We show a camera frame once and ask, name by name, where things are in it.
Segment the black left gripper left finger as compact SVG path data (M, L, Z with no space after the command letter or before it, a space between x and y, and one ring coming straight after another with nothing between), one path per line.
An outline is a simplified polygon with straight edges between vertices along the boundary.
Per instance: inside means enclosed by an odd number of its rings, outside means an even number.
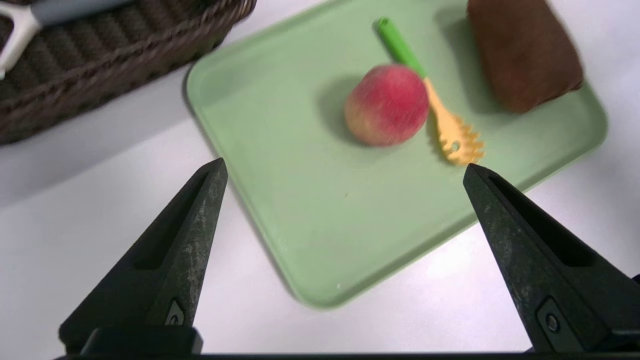
M58 336L80 351L98 329L190 329L227 186L222 158L201 166L67 319Z

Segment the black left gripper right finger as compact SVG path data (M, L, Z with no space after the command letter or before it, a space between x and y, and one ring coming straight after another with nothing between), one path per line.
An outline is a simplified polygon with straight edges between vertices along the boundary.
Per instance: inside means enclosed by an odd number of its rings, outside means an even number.
M535 353L638 353L640 288L498 173L462 180Z

